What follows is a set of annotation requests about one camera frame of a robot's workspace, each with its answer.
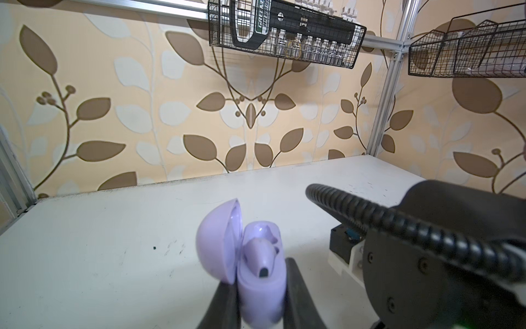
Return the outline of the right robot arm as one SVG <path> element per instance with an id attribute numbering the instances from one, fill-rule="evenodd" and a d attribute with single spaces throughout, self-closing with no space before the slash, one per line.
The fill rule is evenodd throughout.
<path id="1" fill-rule="evenodd" d="M 376 328 L 524 328 L 525 200 L 425 180 L 385 207 L 331 186 L 307 198 L 364 239 Z"/>

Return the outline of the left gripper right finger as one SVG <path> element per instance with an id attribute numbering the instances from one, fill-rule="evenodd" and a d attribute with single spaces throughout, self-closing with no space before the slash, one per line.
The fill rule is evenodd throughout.
<path id="1" fill-rule="evenodd" d="M 286 259 L 287 281 L 283 328 L 327 328 L 324 324 L 297 262 Z"/>

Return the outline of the purple earbud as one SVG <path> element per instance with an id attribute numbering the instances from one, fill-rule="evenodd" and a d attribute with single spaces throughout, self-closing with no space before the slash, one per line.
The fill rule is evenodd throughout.
<path id="1" fill-rule="evenodd" d="M 243 247 L 249 271 L 257 278 L 268 278 L 274 269 L 278 248 L 264 238 L 253 238 Z"/>

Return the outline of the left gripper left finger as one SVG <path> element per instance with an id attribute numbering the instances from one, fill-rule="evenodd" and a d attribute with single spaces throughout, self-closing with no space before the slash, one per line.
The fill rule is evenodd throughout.
<path id="1" fill-rule="evenodd" d="M 236 284 L 220 282 L 208 310 L 197 326 L 198 329 L 240 329 L 241 315 L 238 307 Z"/>

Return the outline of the purple charging case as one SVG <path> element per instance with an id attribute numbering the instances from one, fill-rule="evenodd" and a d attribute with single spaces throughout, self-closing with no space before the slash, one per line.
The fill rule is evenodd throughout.
<path id="1" fill-rule="evenodd" d="M 286 261 L 281 233 L 273 222 L 244 225 L 237 199 L 209 212 L 197 229 L 203 268 L 217 280 L 235 284 L 241 316 L 252 328 L 271 328 L 284 314 Z"/>

